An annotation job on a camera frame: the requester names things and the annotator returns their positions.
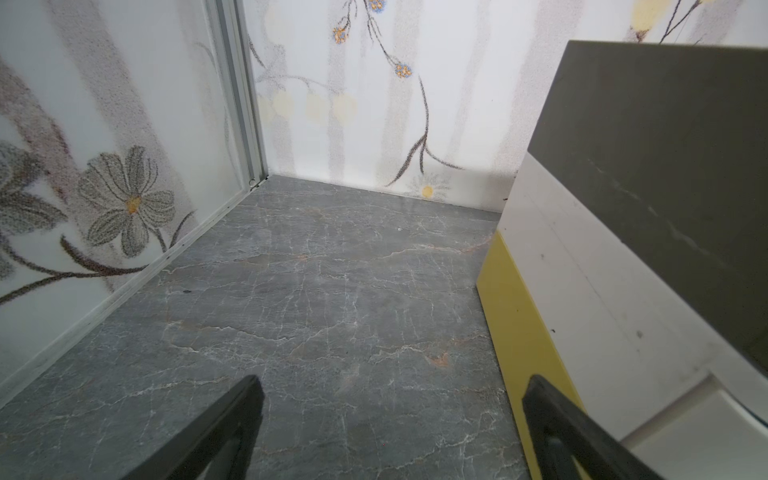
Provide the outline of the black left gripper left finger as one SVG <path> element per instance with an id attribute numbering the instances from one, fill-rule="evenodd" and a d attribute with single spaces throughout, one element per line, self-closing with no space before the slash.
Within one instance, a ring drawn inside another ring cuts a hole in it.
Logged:
<path id="1" fill-rule="evenodd" d="M 244 479 L 263 420 L 265 394 L 248 375 L 127 479 Z"/>

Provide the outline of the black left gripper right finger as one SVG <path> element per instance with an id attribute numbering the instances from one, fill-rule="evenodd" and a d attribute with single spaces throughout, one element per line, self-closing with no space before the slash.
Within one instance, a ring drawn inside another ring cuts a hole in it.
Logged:
<path id="1" fill-rule="evenodd" d="M 543 376 L 530 378 L 522 405 L 542 478 L 660 477 Z"/>

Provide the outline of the three-drawer cabinet olive white yellow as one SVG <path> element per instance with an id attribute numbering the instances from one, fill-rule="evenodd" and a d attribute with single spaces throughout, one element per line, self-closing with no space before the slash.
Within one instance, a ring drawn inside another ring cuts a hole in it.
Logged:
<path id="1" fill-rule="evenodd" d="M 659 478 L 765 478 L 766 51 L 569 42 L 477 290 L 533 478 L 536 374 Z"/>

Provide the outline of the aluminium frame corner post left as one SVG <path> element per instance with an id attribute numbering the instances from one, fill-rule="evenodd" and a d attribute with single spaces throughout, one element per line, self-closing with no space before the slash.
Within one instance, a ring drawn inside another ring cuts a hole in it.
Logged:
<path id="1" fill-rule="evenodd" d="M 242 1 L 205 3 L 215 48 L 214 58 L 232 120 L 243 183 L 249 190 L 268 178 L 263 134 L 258 113 L 250 42 Z"/>

